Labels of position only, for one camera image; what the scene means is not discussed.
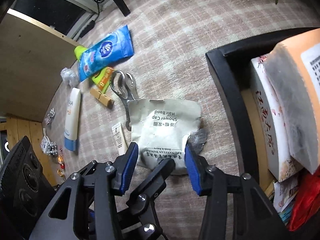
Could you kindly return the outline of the white AQUA sunscreen tube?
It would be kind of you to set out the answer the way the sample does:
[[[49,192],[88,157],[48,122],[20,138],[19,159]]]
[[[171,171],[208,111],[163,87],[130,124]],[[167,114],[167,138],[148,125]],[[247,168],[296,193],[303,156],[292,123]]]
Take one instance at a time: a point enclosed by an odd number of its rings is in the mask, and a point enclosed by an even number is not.
[[[65,148],[69,151],[76,151],[78,143],[78,124],[81,102],[81,91],[78,88],[71,90],[65,118]]]

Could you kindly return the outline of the small white cream tube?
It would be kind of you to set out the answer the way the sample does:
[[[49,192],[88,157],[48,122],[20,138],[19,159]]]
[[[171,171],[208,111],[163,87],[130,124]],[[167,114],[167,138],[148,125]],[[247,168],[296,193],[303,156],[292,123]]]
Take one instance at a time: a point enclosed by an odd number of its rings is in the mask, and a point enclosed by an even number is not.
[[[127,143],[120,122],[112,126],[112,134],[116,142],[119,155],[124,155],[127,151]]]

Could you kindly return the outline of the crumpled clear plastic bag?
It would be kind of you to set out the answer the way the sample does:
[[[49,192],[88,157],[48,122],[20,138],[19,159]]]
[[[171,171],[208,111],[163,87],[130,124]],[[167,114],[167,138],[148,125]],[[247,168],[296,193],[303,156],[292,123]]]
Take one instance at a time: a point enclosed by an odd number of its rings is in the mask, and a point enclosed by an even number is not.
[[[62,81],[69,85],[71,88],[77,87],[79,84],[79,78],[74,70],[69,68],[63,68],[60,72]]]

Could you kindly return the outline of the red fabric bag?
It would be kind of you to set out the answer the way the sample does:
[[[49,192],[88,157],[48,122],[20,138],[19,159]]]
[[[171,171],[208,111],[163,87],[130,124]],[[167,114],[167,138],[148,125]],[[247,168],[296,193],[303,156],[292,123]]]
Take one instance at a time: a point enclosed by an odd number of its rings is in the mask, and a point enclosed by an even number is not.
[[[306,172],[299,185],[291,219],[287,225],[289,231],[297,231],[319,210],[319,167],[314,174]]]

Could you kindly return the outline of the green orange tube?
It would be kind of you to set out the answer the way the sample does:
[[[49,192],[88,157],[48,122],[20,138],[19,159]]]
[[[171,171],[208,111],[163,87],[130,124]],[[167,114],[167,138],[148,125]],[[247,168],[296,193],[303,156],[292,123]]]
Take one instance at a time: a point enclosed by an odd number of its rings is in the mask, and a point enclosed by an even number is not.
[[[96,52],[89,52],[83,46],[77,46],[74,49],[75,57],[79,62],[79,79],[84,81],[88,77],[96,84],[97,88],[105,93],[109,84],[110,78],[114,71],[112,67],[99,67],[98,61],[95,59]]]

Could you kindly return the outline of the grey shower cap packet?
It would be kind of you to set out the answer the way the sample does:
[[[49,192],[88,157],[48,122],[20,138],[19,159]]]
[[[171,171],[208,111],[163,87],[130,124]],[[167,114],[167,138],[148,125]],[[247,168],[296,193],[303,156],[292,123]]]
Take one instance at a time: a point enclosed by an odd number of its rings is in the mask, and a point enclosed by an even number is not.
[[[201,106],[190,100],[139,99],[129,102],[131,141],[137,143],[137,165],[154,170],[173,159],[173,175],[187,174],[184,162],[189,136],[200,129]]]

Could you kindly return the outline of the wooden clothespin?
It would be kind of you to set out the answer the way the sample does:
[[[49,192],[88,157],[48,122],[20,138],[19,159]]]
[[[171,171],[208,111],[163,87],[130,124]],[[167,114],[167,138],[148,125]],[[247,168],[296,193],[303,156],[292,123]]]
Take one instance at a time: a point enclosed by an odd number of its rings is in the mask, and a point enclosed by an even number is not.
[[[96,88],[90,89],[90,94],[94,96],[101,104],[103,104],[105,107],[112,109],[114,100],[109,98],[106,94],[102,93]]]

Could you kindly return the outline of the small orange toy packet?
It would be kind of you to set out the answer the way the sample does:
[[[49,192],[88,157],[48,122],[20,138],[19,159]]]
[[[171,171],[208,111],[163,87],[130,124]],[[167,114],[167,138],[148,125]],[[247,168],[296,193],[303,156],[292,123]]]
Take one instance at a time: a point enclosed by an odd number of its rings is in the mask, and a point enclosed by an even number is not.
[[[63,158],[63,151],[62,148],[59,149],[59,153],[57,156],[57,162],[60,165],[60,168],[57,169],[57,174],[65,181],[66,180],[66,176],[65,176],[65,162],[64,162],[64,158]]]

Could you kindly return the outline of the pine wood board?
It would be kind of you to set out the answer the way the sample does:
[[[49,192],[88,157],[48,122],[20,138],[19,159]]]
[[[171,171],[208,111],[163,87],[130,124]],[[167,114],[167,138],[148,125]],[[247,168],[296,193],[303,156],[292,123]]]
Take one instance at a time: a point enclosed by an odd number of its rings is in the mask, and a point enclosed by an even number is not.
[[[43,174],[49,181],[50,185],[56,186],[58,175],[52,162],[52,158],[44,154],[41,150],[41,140],[43,138],[42,123],[38,121],[29,121],[13,115],[6,116],[6,130],[11,150],[19,141],[27,137],[27,151],[32,148],[33,153],[42,165]]]

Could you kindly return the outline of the white red printed box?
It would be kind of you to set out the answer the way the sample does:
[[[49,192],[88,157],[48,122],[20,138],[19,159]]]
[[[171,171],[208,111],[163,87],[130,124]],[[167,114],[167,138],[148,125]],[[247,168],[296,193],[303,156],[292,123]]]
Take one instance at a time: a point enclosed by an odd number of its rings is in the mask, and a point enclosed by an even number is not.
[[[250,87],[263,130],[268,169],[277,181],[295,175],[302,166],[290,154],[283,111],[264,67],[267,55],[251,59]]]

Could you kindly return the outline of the bag of silver beads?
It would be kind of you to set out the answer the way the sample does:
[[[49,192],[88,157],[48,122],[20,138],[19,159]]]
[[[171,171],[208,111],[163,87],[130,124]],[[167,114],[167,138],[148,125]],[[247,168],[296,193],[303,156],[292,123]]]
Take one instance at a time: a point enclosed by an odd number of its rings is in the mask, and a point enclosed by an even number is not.
[[[52,142],[49,139],[45,128],[43,128],[42,131],[43,131],[43,138],[40,143],[42,152],[46,155],[56,156],[58,154],[57,143]]]

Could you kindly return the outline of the black storage box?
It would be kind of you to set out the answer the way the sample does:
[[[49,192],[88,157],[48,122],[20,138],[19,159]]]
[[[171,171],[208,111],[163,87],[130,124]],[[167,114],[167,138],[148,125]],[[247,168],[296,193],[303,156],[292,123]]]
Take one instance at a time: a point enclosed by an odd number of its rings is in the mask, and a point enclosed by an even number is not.
[[[270,52],[278,42],[309,31],[293,28],[274,31],[236,41],[206,53],[209,72],[226,110],[235,143],[239,176],[214,168],[212,188],[206,192],[201,239],[224,239],[227,219],[227,196],[233,196],[233,239],[317,239],[319,213],[296,232],[289,232],[263,190],[256,141],[247,108],[240,90],[249,84],[249,62]]]

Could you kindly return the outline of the light wooden cabinet panel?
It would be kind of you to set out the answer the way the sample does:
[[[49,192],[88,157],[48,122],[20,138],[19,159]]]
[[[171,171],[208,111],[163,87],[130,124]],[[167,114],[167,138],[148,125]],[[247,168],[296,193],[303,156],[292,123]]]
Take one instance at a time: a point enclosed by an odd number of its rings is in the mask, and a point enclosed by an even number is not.
[[[75,40],[13,9],[1,21],[1,114],[42,121]]]

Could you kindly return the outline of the black speaker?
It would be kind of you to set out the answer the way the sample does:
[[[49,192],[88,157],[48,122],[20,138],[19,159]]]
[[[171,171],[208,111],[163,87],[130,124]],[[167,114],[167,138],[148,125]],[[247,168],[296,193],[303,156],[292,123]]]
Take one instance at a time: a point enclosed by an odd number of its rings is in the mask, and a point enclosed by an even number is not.
[[[55,194],[33,149],[27,151],[27,139],[1,166],[1,239],[28,239]]]

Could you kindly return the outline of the metal pliers tool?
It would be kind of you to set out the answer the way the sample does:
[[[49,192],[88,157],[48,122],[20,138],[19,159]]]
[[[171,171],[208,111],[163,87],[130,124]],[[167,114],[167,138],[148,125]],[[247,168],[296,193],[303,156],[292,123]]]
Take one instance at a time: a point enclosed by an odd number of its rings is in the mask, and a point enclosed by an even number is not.
[[[121,70],[115,70],[111,74],[110,87],[113,90],[113,92],[120,98],[124,105],[126,113],[125,126],[128,131],[131,131],[129,102],[139,99],[136,89],[135,78],[130,73],[123,72]]]

